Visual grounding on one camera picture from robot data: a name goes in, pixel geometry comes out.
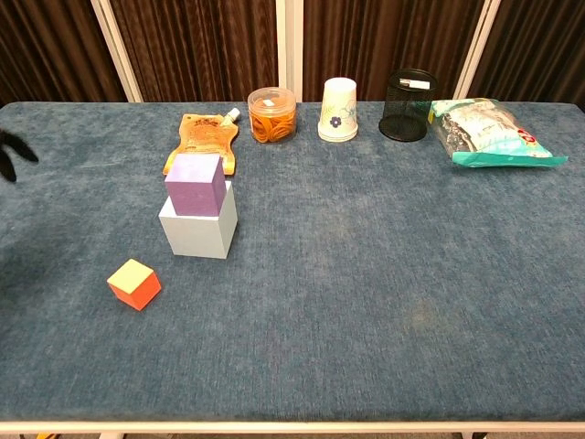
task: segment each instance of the black object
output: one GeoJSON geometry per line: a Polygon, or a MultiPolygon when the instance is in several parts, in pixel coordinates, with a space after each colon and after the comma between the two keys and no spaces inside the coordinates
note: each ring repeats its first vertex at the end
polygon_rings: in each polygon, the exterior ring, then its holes
{"type": "Polygon", "coordinates": [[[427,116],[436,88],[437,80],[427,71],[403,69],[392,73],[378,124],[380,131],[401,142],[414,142],[427,135],[427,116]]]}
{"type": "Polygon", "coordinates": [[[29,162],[37,163],[38,157],[20,137],[0,129],[0,174],[2,174],[2,177],[6,180],[15,183],[15,167],[12,165],[10,156],[4,150],[4,145],[12,147],[18,155],[29,162]]]}

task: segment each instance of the black mesh pencil holder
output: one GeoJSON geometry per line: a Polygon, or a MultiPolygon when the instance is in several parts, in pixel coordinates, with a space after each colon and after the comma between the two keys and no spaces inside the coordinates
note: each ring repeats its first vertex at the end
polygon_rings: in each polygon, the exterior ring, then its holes
{"type": "Polygon", "coordinates": [[[397,70],[390,76],[384,114],[378,124],[390,139],[414,142],[427,135],[427,116],[437,80],[417,69],[397,70]]]}

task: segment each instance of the white paper cup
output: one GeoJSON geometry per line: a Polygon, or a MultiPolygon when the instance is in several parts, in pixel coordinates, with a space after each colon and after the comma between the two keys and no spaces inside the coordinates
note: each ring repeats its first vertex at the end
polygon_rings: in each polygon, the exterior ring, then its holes
{"type": "Polygon", "coordinates": [[[345,142],[357,134],[356,82],[349,78],[325,81],[319,137],[327,142],[345,142]]]}

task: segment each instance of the curtain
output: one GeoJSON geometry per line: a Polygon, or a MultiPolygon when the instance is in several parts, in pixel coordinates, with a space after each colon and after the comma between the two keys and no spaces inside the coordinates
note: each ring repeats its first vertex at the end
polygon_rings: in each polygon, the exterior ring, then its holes
{"type": "Polygon", "coordinates": [[[422,69],[451,98],[483,0],[304,0],[303,99],[346,76],[359,100],[385,100],[397,69],[422,69]]]}
{"type": "Polygon", "coordinates": [[[470,97],[585,103],[585,2],[502,0],[470,97]]]}
{"type": "Polygon", "coordinates": [[[245,101],[278,85],[274,0],[112,0],[147,102],[245,101]]]}
{"type": "Polygon", "coordinates": [[[0,23],[0,104],[126,101],[90,0],[2,0],[0,23]]]}

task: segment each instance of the block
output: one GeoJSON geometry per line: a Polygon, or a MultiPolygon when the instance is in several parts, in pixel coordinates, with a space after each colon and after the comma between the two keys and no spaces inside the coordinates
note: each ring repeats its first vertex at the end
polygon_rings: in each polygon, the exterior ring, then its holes
{"type": "Polygon", "coordinates": [[[179,216],[216,217],[226,196],[219,154],[179,154],[165,178],[179,216]]]}
{"type": "Polygon", "coordinates": [[[158,218],[173,254],[202,258],[228,257],[229,245],[238,223],[236,201],[230,181],[226,182],[226,196],[216,217],[180,216],[169,197],[158,218]]]}
{"type": "Polygon", "coordinates": [[[152,268],[129,259],[108,279],[108,285],[120,300],[142,311],[161,291],[161,284],[152,268]]]}

